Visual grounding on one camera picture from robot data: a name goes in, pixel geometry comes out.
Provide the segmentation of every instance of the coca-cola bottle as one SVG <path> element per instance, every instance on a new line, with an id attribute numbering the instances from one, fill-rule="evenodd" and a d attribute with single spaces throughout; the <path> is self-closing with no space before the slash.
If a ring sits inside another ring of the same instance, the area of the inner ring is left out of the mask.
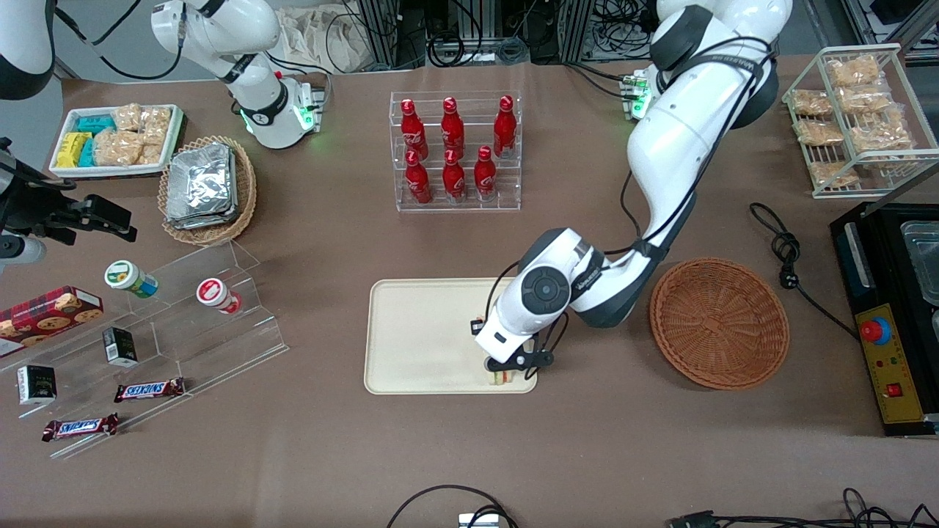
<path id="1" fill-rule="evenodd" d="M 408 180 L 408 188 L 414 199 L 419 204 L 428 204 L 433 199 L 430 193 L 430 181 L 427 179 L 427 169 L 421 165 L 421 160 L 417 152 L 409 150 L 405 154 L 405 161 L 408 168 L 405 170 L 405 179 Z"/>
<path id="2" fill-rule="evenodd" d="M 463 118 L 456 112 L 456 99 L 448 97 L 443 100 L 443 119 L 440 121 L 440 130 L 443 132 L 443 148 L 452 150 L 457 160 L 463 159 L 463 142 L 466 135 L 463 133 Z"/>
<path id="3" fill-rule="evenodd" d="M 497 158 L 512 158 L 516 155 L 516 113 L 512 111 L 512 96 L 502 96 L 499 100 L 499 115 L 496 116 L 495 139 L 492 149 Z"/>
<path id="4" fill-rule="evenodd" d="M 451 204 L 463 203 L 467 199 L 466 182 L 463 180 L 463 167 L 456 151 L 450 149 L 443 153 L 443 188 L 447 192 L 447 201 Z"/>
<path id="5" fill-rule="evenodd" d="M 427 159 L 427 136 L 423 132 L 423 123 L 414 110 L 414 101 L 401 100 L 401 134 L 405 137 L 408 150 L 417 152 L 420 161 Z"/>
<path id="6" fill-rule="evenodd" d="M 476 182 L 476 194 L 481 202 L 491 202 L 496 197 L 496 164 L 492 161 L 492 149 L 479 147 L 479 158 L 472 169 Z"/>

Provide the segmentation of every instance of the wicker basket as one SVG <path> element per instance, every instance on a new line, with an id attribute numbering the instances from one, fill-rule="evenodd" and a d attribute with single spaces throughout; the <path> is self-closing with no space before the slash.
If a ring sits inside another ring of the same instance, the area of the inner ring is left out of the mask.
<path id="1" fill-rule="evenodd" d="M 254 167 L 251 165 L 251 160 L 248 159 L 248 154 L 245 153 L 244 148 L 237 141 L 214 135 L 200 137 L 191 143 L 187 143 L 179 151 L 202 148 L 215 141 L 224 143 L 235 151 L 235 178 L 238 185 L 238 202 L 241 212 L 235 222 L 231 224 L 209 225 L 197 229 L 176 229 L 164 221 L 163 230 L 178 241 L 208 246 L 225 239 L 234 239 L 244 231 L 254 215 L 254 206 L 257 204 L 257 179 L 254 177 Z M 160 176 L 160 193 L 157 195 L 157 205 L 164 218 L 166 216 L 166 188 L 169 181 L 169 171 L 169 165 L 163 168 L 163 174 Z"/>
<path id="2" fill-rule="evenodd" d="M 776 293 L 729 260 L 697 258 L 669 270 L 655 285 L 649 319 L 666 359 L 713 389 L 755 387 L 789 351 L 789 321 Z"/>

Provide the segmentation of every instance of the foil-wrapped package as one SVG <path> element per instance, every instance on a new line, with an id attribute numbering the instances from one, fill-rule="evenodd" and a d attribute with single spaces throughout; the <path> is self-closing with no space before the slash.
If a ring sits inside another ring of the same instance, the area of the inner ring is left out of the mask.
<path id="1" fill-rule="evenodd" d="M 170 162 L 166 222 L 177 229 L 226 224 L 238 217 L 235 153 L 210 143 L 184 150 Z"/>

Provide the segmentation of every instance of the yellow control panel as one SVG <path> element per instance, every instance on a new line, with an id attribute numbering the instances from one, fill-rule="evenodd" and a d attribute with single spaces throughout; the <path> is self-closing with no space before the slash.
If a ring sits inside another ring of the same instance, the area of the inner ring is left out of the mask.
<path id="1" fill-rule="evenodd" d="M 889 304 L 854 316 L 885 424 L 922 422 L 923 410 Z"/>

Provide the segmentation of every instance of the red cookie box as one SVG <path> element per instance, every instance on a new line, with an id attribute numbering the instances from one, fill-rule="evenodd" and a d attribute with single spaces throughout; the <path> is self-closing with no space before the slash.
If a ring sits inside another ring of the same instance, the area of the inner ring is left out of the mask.
<path id="1" fill-rule="evenodd" d="M 100 297 L 63 286 L 0 312 L 0 357 L 104 314 Z"/>

